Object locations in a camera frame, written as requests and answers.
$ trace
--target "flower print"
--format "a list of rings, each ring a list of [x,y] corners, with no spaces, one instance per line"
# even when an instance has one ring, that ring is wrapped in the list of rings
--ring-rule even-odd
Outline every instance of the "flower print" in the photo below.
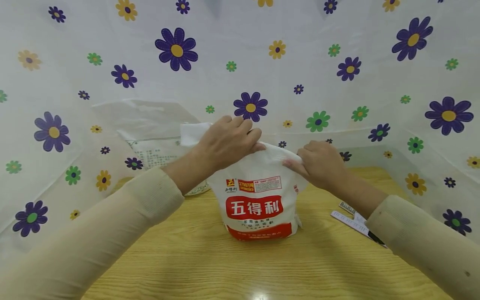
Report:
[[[340,53],[340,46],[338,44],[333,44],[330,48],[328,48],[328,55],[330,57],[336,57],[337,54]]]
[[[293,125],[293,122],[290,121],[290,120],[285,120],[283,122],[283,127],[285,127],[285,128],[290,128],[290,127],[292,127],[292,125]]]
[[[88,62],[92,63],[94,66],[101,66],[103,63],[101,56],[97,55],[96,53],[89,53],[87,56],[87,59],[88,59]]]
[[[67,136],[68,127],[61,124],[61,118],[55,117],[49,111],[46,111],[42,118],[35,119],[35,125],[41,130],[34,133],[33,137],[37,142],[43,142],[43,150],[50,152],[55,146],[57,152],[63,151],[63,144],[70,145],[70,138]]]
[[[470,101],[466,100],[455,104],[455,100],[452,97],[445,97],[442,104],[437,101],[430,102],[430,108],[433,111],[427,111],[425,117],[433,120],[430,123],[430,127],[433,129],[441,127],[443,135],[449,135],[452,128],[456,133],[460,133],[465,128],[462,122],[473,120],[473,114],[465,112],[471,105]]]
[[[282,40],[273,41],[273,44],[268,46],[268,49],[270,50],[268,55],[270,55],[275,60],[282,58],[282,55],[285,55],[285,47],[287,46],[282,43]]]
[[[175,29],[175,36],[172,35],[167,28],[162,29],[163,39],[155,41],[155,47],[163,52],[160,53],[158,59],[165,63],[170,61],[170,68],[178,71],[180,66],[185,71],[190,71],[192,65],[190,61],[197,61],[198,54],[191,51],[195,48],[196,42],[193,38],[185,38],[185,31],[182,28]]]
[[[334,10],[336,10],[336,5],[338,4],[337,1],[335,0],[327,0],[327,2],[324,3],[324,11],[326,14],[333,13]]]
[[[449,188],[454,188],[456,186],[456,180],[453,180],[451,177],[445,177],[445,185]]]
[[[38,59],[38,55],[30,53],[28,50],[18,52],[18,61],[22,63],[24,68],[30,71],[40,69],[39,64],[42,63],[42,61]]]
[[[407,183],[407,189],[411,190],[414,195],[423,196],[423,192],[427,191],[427,187],[424,185],[425,180],[419,178],[417,173],[409,173],[405,182]]]
[[[127,164],[127,168],[131,168],[132,170],[141,170],[142,167],[144,166],[142,161],[137,159],[136,157],[130,158],[127,157],[127,160],[125,160],[125,164]]]
[[[65,181],[68,182],[68,185],[77,184],[77,181],[80,180],[81,173],[82,172],[77,166],[70,166],[70,168],[68,168],[68,170],[65,172]]]
[[[400,103],[407,104],[411,100],[410,96],[403,95],[403,97],[400,98]]]
[[[313,113],[313,117],[307,119],[306,128],[310,128],[310,132],[321,132],[324,127],[328,127],[328,120],[330,120],[330,116],[327,115],[326,111],[322,111],[318,113],[318,111]]]
[[[271,7],[273,5],[273,0],[258,0],[257,1],[258,7],[263,7],[265,5],[265,3],[267,4],[268,7]]]
[[[247,92],[241,93],[241,100],[233,101],[233,106],[238,109],[235,110],[235,116],[243,115],[243,119],[252,119],[254,122],[260,121],[260,116],[266,116],[267,110],[264,108],[267,106],[268,101],[266,99],[260,99],[260,93],[255,92],[252,97]]]
[[[478,169],[480,168],[480,158],[476,156],[470,156],[467,159],[467,165],[473,169]]]
[[[103,130],[100,126],[94,125],[90,127],[90,131],[93,133],[101,133]]]
[[[358,57],[356,57],[354,60],[352,60],[351,57],[347,57],[345,59],[345,63],[340,63],[338,65],[338,68],[340,70],[336,73],[336,75],[342,76],[342,81],[347,81],[347,79],[350,79],[350,81],[352,81],[353,77],[360,73],[360,66],[361,61],[359,61]]]
[[[130,0],[119,0],[115,7],[119,10],[119,16],[124,17],[125,21],[135,21],[135,16],[138,15],[135,10],[135,4],[130,3]]]
[[[342,159],[343,159],[344,162],[349,161],[349,160],[350,160],[350,157],[352,157],[352,154],[350,154],[349,151],[340,152],[339,154],[340,154],[340,156],[342,157]]]
[[[381,142],[384,137],[388,135],[388,131],[390,130],[390,126],[388,123],[385,125],[378,124],[376,129],[372,129],[370,131],[370,135],[368,136],[369,139],[372,140],[372,142]]]
[[[385,0],[382,7],[385,8],[385,12],[393,12],[398,5],[400,5],[400,0]]]
[[[43,206],[43,201],[38,200],[35,204],[29,202],[25,205],[25,211],[20,211],[15,215],[17,223],[13,225],[13,231],[20,231],[22,237],[28,236],[30,231],[37,233],[40,231],[40,224],[45,224],[48,221],[45,214],[48,207]]]
[[[49,8],[48,13],[51,15],[53,20],[57,21],[57,23],[65,22],[65,19],[67,17],[63,14],[63,10],[59,10],[58,7],[56,6],[54,7],[49,6],[48,8]]]
[[[112,71],[111,74],[113,77],[116,77],[115,83],[123,84],[125,88],[129,86],[135,88],[133,84],[137,82],[137,77],[133,76],[135,74],[133,70],[128,70],[125,65],[115,65],[114,68],[115,71]]]
[[[110,153],[110,148],[108,148],[108,147],[102,147],[102,149],[100,149],[100,153],[101,153],[101,154]]]
[[[96,187],[98,187],[99,192],[107,190],[108,186],[111,184],[110,179],[112,179],[112,176],[107,170],[100,171],[100,174],[96,177]]]
[[[303,85],[297,84],[297,86],[293,88],[293,92],[300,95],[303,92]]]
[[[407,145],[408,150],[411,151],[413,154],[420,153],[420,150],[423,149],[423,140],[419,139],[418,137],[410,138]]]
[[[18,160],[11,160],[5,166],[5,170],[7,170],[7,172],[9,172],[10,174],[17,174],[22,170],[22,164],[20,164]]]
[[[177,11],[180,12],[180,14],[188,14],[188,11],[190,10],[190,3],[188,3],[186,0],[179,0],[177,3]]]
[[[90,95],[86,91],[78,91],[78,96],[81,99],[85,99],[85,100],[90,99]]]
[[[75,220],[76,218],[78,218],[78,216],[80,215],[80,211],[78,209],[74,209],[71,213],[70,213],[70,220]]]
[[[369,109],[368,109],[366,106],[364,106],[364,107],[359,106],[359,107],[357,108],[357,110],[354,110],[354,111],[352,112],[352,119],[353,119],[353,121],[354,121],[354,122],[356,122],[356,121],[362,121],[363,118],[366,118],[366,117],[368,116],[368,114],[367,114],[368,112],[369,112]]]
[[[0,103],[7,101],[7,94],[0,90]]]
[[[458,60],[456,59],[451,59],[451,60],[447,60],[447,63],[445,64],[445,67],[447,67],[447,70],[453,70],[453,69],[456,69],[456,67],[458,66]]]
[[[209,105],[205,107],[205,111],[208,112],[209,114],[213,114],[215,112],[215,107]]]
[[[227,70],[229,72],[235,72],[236,69],[237,69],[237,64],[234,61],[229,61],[227,64]]]
[[[414,59],[417,50],[422,50],[427,45],[425,38],[433,32],[433,27],[428,26],[430,17],[425,17],[420,25],[419,22],[418,18],[413,18],[408,29],[402,29],[396,34],[400,42],[392,47],[392,53],[400,52],[396,58],[398,61],[404,60],[407,55],[409,60]]]
[[[453,212],[451,209],[447,209],[447,211],[443,214],[445,221],[444,224],[451,227],[452,229],[460,232],[464,236],[466,236],[466,232],[472,232],[472,228],[468,226],[470,224],[470,220],[463,217],[463,214],[458,210]]]

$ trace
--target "flour bag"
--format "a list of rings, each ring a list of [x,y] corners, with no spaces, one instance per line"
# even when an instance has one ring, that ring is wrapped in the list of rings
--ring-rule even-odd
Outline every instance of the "flour bag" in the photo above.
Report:
[[[195,146],[210,125],[181,125],[181,145]],[[282,165],[284,159],[300,162],[301,158],[263,144],[266,150],[248,155],[207,179],[225,227],[238,240],[286,238],[301,226],[295,203],[307,181]]]

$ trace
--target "wooden table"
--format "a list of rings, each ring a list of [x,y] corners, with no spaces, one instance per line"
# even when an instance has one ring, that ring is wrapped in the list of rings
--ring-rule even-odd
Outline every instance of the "wooden table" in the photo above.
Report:
[[[387,193],[406,196],[382,169],[353,171]],[[450,299],[390,250],[333,219],[333,210],[344,213],[339,203],[309,186],[298,196],[303,229],[296,235],[239,242],[225,230],[211,191],[188,197],[84,299]]]

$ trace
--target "green flower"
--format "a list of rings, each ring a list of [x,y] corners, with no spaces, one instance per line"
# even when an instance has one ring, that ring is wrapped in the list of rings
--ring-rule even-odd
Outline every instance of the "green flower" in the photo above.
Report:
[[[326,111],[322,111],[321,113],[318,113],[318,111],[313,113],[313,118],[310,117],[307,119],[307,125],[305,126],[306,128],[310,128],[311,132],[321,132],[324,127],[328,126],[328,120],[330,120],[330,116],[327,115]]]
[[[447,60],[447,63],[445,64],[445,67],[447,67],[447,70],[453,70],[453,69],[456,69],[456,67],[458,66],[458,60],[456,59],[451,59],[451,60]]]
[[[205,111],[208,112],[209,114],[213,114],[215,112],[215,108],[211,105],[205,107]]]
[[[336,56],[338,53],[340,53],[340,46],[338,44],[333,44],[330,48],[328,48],[328,54],[330,57]]]
[[[7,166],[6,170],[10,174],[17,174],[22,170],[22,164],[20,164],[18,160],[15,160],[15,161],[11,160],[10,163],[6,164],[6,166]]]
[[[354,110],[352,112],[352,119],[356,122],[356,121],[361,121],[363,120],[363,118],[366,118],[368,116],[367,112],[369,111],[369,109],[364,106],[364,107],[361,107],[359,106],[357,108],[357,110]]]
[[[0,90],[0,103],[7,101],[7,94]]]
[[[100,66],[103,63],[101,56],[97,55],[96,53],[89,53],[87,58],[88,58],[88,61],[92,63],[94,66]]]
[[[400,102],[403,104],[407,104],[408,102],[410,102],[410,100],[410,96],[407,95],[403,95],[403,97],[400,98]]]
[[[413,154],[420,153],[420,150],[423,149],[423,141],[418,137],[410,138],[410,141],[407,143],[409,151]]]
[[[80,180],[81,171],[78,169],[78,167],[70,166],[65,174],[67,174],[65,181],[68,181],[68,185],[72,185],[77,184],[77,181]]]
[[[227,70],[229,72],[235,72],[236,69],[237,69],[237,64],[234,61],[229,61],[227,64]]]

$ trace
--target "beige sleeve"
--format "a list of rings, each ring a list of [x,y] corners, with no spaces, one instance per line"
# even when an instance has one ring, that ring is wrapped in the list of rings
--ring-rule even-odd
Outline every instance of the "beige sleeve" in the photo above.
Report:
[[[387,197],[366,225],[453,299],[480,299],[479,245],[398,196]]]
[[[0,278],[0,299],[80,299],[151,226],[183,203],[175,183],[153,168],[32,249]]]

